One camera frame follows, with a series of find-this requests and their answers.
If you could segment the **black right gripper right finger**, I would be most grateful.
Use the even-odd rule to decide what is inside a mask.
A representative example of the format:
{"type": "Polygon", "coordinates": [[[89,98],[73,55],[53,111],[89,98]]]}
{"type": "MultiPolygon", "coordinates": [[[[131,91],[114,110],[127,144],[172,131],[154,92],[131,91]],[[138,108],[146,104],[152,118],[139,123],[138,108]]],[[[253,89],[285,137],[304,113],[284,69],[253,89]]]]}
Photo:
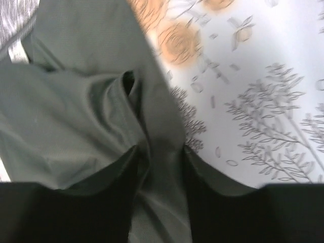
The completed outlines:
{"type": "Polygon", "coordinates": [[[193,242],[323,242],[323,185],[251,188],[184,147],[182,172],[193,242]]]}

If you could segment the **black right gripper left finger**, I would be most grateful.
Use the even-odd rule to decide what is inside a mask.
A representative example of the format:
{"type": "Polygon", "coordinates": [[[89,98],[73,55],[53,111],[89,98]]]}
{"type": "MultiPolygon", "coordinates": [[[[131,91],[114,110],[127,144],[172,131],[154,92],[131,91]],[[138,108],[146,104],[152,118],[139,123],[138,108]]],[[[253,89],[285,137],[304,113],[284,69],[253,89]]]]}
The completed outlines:
{"type": "Polygon", "coordinates": [[[127,242],[138,149],[67,189],[1,183],[1,242],[127,242]]]}

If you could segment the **dark grey t shirt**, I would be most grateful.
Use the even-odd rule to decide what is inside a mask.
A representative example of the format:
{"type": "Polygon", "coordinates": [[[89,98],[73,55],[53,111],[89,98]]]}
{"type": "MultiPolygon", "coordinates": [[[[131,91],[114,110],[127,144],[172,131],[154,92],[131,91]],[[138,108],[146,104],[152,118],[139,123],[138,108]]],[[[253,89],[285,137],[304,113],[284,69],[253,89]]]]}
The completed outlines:
{"type": "Polygon", "coordinates": [[[102,72],[59,66],[35,27],[23,40],[31,62],[1,62],[1,159],[9,183],[67,189],[138,149],[127,242],[193,242],[182,172],[185,129],[176,99],[145,38],[139,60],[102,72]]]}

